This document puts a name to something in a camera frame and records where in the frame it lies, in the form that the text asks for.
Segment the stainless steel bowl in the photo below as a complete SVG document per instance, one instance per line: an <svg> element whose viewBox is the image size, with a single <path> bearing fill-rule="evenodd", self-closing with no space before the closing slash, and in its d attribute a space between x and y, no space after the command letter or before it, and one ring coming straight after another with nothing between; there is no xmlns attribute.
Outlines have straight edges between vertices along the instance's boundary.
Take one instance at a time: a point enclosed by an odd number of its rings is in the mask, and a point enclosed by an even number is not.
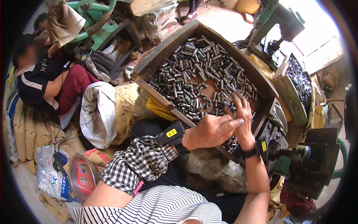
<svg viewBox="0 0 358 224"><path fill-rule="evenodd" d="M74 190L74 193L76 194L77 199L81 202L84 203L88 196L85 195L84 193L82 193L78 186L77 186L77 163L80 159L83 159L89 167L89 171L92 175L92 178L95 181L95 185L97 185L98 181L100 181L100 177L98 176L98 169L96 167L96 165L94 163L92 163L91 161L88 161L87 159L85 159L83 156L76 154L74 155L70 162L69 162L69 182L71 184L72 189Z"/></svg>

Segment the handwheel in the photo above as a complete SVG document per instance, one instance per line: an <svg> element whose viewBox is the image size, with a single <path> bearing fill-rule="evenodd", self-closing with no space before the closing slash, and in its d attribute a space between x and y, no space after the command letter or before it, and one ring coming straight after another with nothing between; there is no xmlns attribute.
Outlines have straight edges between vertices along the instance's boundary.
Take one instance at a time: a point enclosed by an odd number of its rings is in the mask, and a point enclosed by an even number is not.
<svg viewBox="0 0 358 224"><path fill-rule="evenodd" d="M103 5L99 3L95 3L94 0L81 0L81 1L72 1L66 3L68 6L73 8L76 12L78 12L81 16L88 11L99 11L105 12L101 19L98 20L93 26L86 29L86 32L78 34L71 43L75 43L78 41L82 41L87 37L90 37L97 31L99 31L102 26L107 22L109 17L111 16L114 7L116 6L117 0L110 0L109 5Z"/></svg>

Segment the wooden box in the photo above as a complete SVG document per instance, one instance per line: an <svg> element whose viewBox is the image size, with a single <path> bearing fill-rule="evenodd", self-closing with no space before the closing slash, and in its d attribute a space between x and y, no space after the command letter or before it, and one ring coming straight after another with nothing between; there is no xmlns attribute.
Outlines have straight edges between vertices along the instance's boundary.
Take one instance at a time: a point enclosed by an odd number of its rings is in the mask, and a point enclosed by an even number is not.
<svg viewBox="0 0 358 224"><path fill-rule="evenodd" d="M216 44L220 44L223 48L225 48L228 54L230 54L245 70L247 78L249 78L250 81L256 86L259 93L257 102L250 102L251 108L256 112L255 118L251 125L251 131L256 137L266 119L266 116L272 112L278 98L278 93L270 81L266 78L266 76L264 76L262 72L256 67L256 65L254 65L254 63L252 63L249 58L247 58L238 48L225 40L214 30L204 26L197 20L194 20L183 26L168 38L166 38L158 46L156 46L145 58L141 60L140 63L137 64L137 66L133 69L131 77L142 89L146 90L148 94L158 103L166 107L167 110L173 113L173 115L176 116L184 125L186 124L188 127L194 127L195 124L192 121L190 121L187 117L175 109L165 97L150 87L146 83L146 80L149 77L158 74L158 69L163 61L167 58L170 58L179 45L184 44L188 38L195 36L200 37L201 35L204 35L209 40L214 41ZM209 87L203 91L203 93L207 94L208 97L211 97L213 92L214 90L212 87ZM216 148L235 163L239 163L239 159L229 153L222 146L217 146Z"/></svg>
<svg viewBox="0 0 358 224"><path fill-rule="evenodd" d="M292 83L290 77L286 74L289 66L288 60L291 56L295 58L293 54L285 55L282 64L278 67L275 75L272 77L272 81L280 91L282 99L290 112L292 121L296 126L301 126L307 124L308 114L300 101L294 84Z"/></svg>

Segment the white sack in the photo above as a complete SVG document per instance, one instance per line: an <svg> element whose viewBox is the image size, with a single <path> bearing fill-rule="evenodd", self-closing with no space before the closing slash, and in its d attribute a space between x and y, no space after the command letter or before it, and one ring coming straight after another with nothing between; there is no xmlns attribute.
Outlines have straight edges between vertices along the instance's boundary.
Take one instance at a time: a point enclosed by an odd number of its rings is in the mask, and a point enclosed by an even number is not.
<svg viewBox="0 0 358 224"><path fill-rule="evenodd" d="M82 98L80 125L83 135L96 148L105 149L116 138L115 88L106 82L95 82Z"/></svg>

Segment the worker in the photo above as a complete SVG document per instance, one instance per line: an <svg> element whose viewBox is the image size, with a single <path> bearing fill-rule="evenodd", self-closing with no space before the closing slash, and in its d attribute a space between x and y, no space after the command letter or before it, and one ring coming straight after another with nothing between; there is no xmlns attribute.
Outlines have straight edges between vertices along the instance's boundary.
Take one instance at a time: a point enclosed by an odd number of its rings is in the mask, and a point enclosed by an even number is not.
<svg viewBox="0 0 358 224"><path fill-rule="evenodd" d="M186 16L182 18L182 25L188 24L189 22L193 21L198 17L196 14L197 8L199 7L202 0L189 0L189 11Z"/></svg>
<svg viewBox="0 0 358 224"><path fill-rule="evenodd" d="M230 197L209 201L201 194L176 184L175 174L167 167L183 152L221 145L234 134L242 150L252 152L256 142L251 133L251 109L248 101L233 93L237 113L228 108L226 115L205 115L200 123L185 130L182 145L159 145L153 136L158 128L133 127L150 135L135 138L126 151L118 151L102 172L101 180L81 208L74 208L76 223L266 223L270 185L263 160L246 157L248 194L236 202ZM139 188L151 187L140 191ZM226 214L235 215L233 219Z"/></svg>
<svg viewBox="0 0 358 224"><path fill-rule="evenodd" d="M47 13L41 13L34 22L34 41L43 52L47 51L52 46L48 34L48 24L49 18Z"/></svg>
<svg viewBox="0 0 358 224"><path fill-rule="evenodd" d="M77 95L98 80L81 65L58 66L52 59L57 50L54 44L39 55L33 35L25 34L15 48L13 65L22 101L38 111L61 116L70 110Z"/></svg>

